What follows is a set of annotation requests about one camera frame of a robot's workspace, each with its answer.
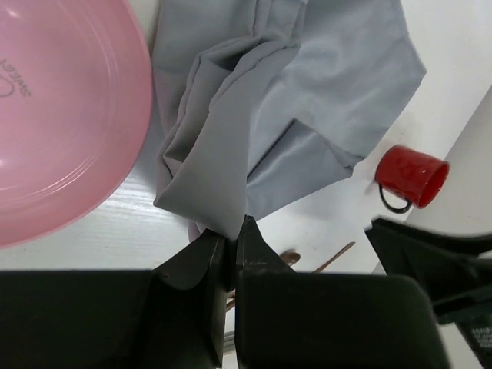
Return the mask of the copper knife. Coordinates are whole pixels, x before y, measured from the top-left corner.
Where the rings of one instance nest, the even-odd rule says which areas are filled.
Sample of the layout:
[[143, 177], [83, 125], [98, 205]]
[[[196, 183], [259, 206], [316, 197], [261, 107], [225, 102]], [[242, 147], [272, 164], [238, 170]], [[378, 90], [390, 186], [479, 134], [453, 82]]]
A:
[[337, 252], [332, 258], [329, 260], [325, 261], [320, 267], [314, 270], [314, 273], [321, 273], [323, 270], [325, 270], [328, 266], [330, 266], [333, 262], [335, 262], [339, 257], [341, 257], [344, 253], [349, 251], [354, 245], [356, 244], [355, 241], [349, 242], [346, 244], [339, 252]]

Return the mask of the pink plate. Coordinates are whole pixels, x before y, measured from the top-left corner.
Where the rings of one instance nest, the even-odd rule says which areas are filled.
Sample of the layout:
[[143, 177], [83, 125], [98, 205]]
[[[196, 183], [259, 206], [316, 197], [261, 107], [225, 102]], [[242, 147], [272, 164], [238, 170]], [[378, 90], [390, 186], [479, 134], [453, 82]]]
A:
[[127, 1], [1, 3], [1, 245], [99, 206], [148, 131], [148, 46]]

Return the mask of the brown wooden spoon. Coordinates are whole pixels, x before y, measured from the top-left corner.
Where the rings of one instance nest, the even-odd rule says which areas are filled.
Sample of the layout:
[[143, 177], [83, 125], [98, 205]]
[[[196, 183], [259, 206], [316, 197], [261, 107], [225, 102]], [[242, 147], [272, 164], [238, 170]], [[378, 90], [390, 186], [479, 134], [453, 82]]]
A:
[[[301, 259], [301, 256], [295, 250], [290, 249], [282, 252], [280, 254], [280, 258], [285, 264], [287, 264], [288, 266], [292, 266]], [[227, 295], [227, 304], [226, 304], [225, 311], [229, 312], [232, 308], [235, 307], [235, 304], [236, 304], [236, 291], [233, 290], [232, 292], [229, 292]]]

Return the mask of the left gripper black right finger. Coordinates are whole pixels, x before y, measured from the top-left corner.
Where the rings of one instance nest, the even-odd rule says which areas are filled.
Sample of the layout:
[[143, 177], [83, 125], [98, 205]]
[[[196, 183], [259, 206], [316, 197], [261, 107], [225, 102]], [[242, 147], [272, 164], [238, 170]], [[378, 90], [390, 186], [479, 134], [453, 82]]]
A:
[[431, 304], [410, 278], [296, 272], [252, 217], [237, 240], [241, 368], [443, 368]]

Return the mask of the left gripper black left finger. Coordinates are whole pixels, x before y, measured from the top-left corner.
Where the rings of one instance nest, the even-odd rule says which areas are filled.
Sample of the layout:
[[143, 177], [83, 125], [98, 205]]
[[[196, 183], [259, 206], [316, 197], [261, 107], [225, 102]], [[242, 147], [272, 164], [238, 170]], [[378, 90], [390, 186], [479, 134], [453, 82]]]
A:
[[3, 368], [219, 368], [225, 240], [152, 270], [3, 271]]

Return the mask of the grey cloth placemat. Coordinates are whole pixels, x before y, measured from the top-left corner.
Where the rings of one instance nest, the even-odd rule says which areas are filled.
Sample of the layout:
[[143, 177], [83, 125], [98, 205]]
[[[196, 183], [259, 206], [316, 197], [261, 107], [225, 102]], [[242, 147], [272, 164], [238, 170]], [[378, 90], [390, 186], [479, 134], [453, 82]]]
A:
[[154, 204], [231, 240], [349, 178], [426, 69], [399, 1], [164, 1]]

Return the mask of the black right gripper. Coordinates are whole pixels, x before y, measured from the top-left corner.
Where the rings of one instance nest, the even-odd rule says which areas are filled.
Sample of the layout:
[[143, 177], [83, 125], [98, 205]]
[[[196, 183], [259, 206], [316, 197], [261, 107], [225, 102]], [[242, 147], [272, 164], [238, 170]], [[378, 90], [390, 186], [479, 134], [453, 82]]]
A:
[[441, 323], [491, 315], [491, 235], [435, 234], [376, 218], [365, 234], [387, 274], [414, 279]]

